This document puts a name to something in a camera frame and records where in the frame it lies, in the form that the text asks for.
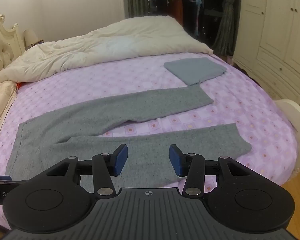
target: wall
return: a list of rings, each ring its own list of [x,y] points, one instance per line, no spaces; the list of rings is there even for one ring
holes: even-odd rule
[[[57,41],[86,34],[125,18],[126,0],[0,0],[4,25],[32,28],[40,39]]]

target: patterned bedsheet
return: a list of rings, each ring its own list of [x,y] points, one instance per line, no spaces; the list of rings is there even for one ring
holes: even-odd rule
[[[240,71],[217,57],[193,53],[101,63],[68,70],[21,87],[0,132],[0,175],[5,173],[19,123],[96,98],[183,87],[185,84],[163,64],[197,57],[208,57],[227,68],[225,74],[201,84],[201,88],[214,100],[212,105],[149,122],[127,123],[102,136],[148,135],[235,122],[240,135],[252,145],[252,151],[237,160],[273,182],[283,184],[293,170],[297,155],[297,142],[289,121],[271,98]],[[168,187],[181,190],[183,185],[184,180]],[[214,187],[215,176],[206,176],[205,192]],[[8,227],[1,206],[0,224]]]

